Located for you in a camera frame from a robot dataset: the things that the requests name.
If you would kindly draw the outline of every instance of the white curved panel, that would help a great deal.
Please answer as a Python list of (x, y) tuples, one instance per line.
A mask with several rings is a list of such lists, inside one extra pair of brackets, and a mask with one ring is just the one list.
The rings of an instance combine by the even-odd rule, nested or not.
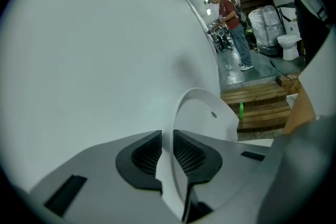
[(89, 146), (161, 130), (189, 88), (219, 96), (186, 0), (11, 0), (7, 8), (0, 143), (10, 180), (25, 190)]

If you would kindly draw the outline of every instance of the sneaker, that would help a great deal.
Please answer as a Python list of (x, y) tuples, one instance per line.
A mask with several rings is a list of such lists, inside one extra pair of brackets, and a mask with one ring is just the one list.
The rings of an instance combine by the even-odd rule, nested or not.
[(249, 69), (251, 69), (251, 68), (253, 68), (253, 66), (249, 66), (249, 67), (247, 67), (246, 65), (243, 65), (243, 66), (240, 68), (240, 70), (241, 70), (241, 71), (246, 71), (246, 70), (249, 70)]

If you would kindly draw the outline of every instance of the green bottle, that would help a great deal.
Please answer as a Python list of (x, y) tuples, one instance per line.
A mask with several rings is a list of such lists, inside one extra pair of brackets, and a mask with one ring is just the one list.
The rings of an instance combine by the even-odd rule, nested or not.
[(244, 105), (243, 105), (243, 102), (240, 102), (240, 105), (239, 105), (239, 117), (242, 119), (244, 116)]

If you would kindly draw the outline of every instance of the black cable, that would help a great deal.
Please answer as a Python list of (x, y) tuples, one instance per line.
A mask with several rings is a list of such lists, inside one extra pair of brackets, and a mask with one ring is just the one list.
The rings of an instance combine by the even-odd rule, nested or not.
[(294, 84), (294, 82), (290, 79), (290, 77), (287, 76), (285, 73), (281, 72), (279, 69), (277, 69), (276, 66), (275, 66), (275, 63), (271, 60), (271, 58), (269, 58), (269, 62), (271, 63), (271, 65), (272, 65), (278, 72), (280, 72), (281, 74), (285, 75), (285, 76), (290, 80), (290, 82), (293, 84), (293, 86), (294, 86), (294, 88), (296, 89), (296, 91), (299, 93), (298, 89), (295, 87), (295, 84)]

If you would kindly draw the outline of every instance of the toilet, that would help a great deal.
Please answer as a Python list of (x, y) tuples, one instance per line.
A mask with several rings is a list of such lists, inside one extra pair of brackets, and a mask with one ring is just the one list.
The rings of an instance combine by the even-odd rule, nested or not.
[(278, 42), (280, 46), (284, 49), (283, 60), (293, 61), (299, 57), (298, 49), (296, 43), (301, 40), (300, 37), (296, 35), (282, 35), (279, 36)]

